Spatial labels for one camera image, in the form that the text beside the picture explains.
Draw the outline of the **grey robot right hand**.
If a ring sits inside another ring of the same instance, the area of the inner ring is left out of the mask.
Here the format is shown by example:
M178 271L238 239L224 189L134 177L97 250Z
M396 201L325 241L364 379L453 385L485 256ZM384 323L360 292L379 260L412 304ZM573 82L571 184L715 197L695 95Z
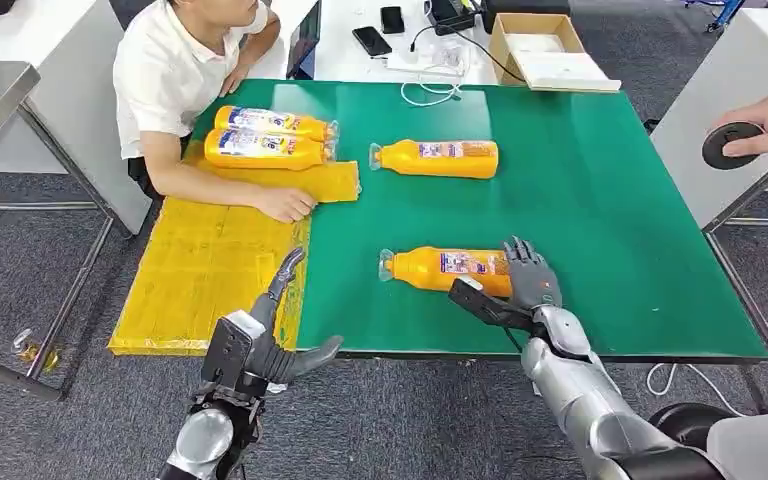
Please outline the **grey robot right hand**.
M557 276L531 243L512 235L502 245L512 288L509 302L525 310L540 305L561 307L562 293Z

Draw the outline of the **person's left hand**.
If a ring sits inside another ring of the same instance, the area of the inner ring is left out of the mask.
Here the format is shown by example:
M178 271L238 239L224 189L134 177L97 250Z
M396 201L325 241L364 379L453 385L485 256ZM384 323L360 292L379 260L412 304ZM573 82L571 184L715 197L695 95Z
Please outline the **person's left hand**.
M250 66L247 64L237 65L223 81L219 96L224 97L234 93L242 81L247 77L249 70Z

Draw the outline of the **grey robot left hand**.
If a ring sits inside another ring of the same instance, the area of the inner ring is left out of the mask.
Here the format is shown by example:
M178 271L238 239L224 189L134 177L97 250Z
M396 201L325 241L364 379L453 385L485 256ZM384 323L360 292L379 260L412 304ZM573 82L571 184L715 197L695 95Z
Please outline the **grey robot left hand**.
M250 311L250 315L264 326L265 332L253 341L245 370L274 384L289 384L297 377L326 365L336 357L344 342L342 336L335 335L321 346L299 353L286 350L275 340L277 307L287 286L295 279L296 267L304 257L302 247L293 249Z

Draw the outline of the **person's right hand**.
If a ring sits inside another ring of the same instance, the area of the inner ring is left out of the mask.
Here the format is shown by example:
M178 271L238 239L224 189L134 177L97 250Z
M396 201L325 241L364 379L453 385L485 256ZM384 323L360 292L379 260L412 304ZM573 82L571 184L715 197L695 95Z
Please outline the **person's right hand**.
M296 188L261 188L254 195L252 205L274 220L294 223L309 216L318 202Z

